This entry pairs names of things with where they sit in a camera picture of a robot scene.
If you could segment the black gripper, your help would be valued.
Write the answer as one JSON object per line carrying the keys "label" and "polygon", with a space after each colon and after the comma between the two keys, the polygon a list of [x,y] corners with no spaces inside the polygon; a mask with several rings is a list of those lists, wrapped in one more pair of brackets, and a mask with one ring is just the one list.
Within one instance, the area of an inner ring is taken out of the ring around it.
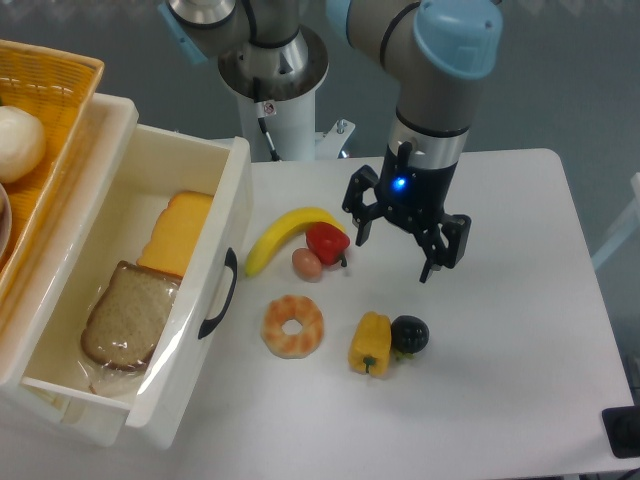
{"label": "black gripper", "polygon": [[[380,179],[369,165],[360,167],[351,175],[342,202],[343,211],[352,216],[357,228],[355,244],[363,246],[372,222],[383,216],[414,234],[426,257],[421,283],[426,283],[442,267],[453,269],[465,254],[471,229],[469,216],[444,214],[456,167],[454,164],[435,170],[400,168],[397,158],[389,157],[383,162]],[[377,201],[366,204],[364,194],[369,190],[374,190]]]}

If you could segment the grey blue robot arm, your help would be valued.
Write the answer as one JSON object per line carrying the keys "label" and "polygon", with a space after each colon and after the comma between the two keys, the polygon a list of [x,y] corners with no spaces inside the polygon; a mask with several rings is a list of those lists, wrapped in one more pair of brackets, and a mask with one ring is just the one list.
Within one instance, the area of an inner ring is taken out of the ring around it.
{"label": "grey blue robot arm", "polygon": [[[165,1],[160,11],[190,55],[215,59],[258,161],[311,160],[315,93],[328,71],[322,39],[296,1]],[[400,86],[380,172],[351,177],[342,207],[358,244],[379,218],[411,234],[422,277],[453,268],[471,226],[444,202],[493,70],[503,21],[494,1],[329,1],[347,44]]]}

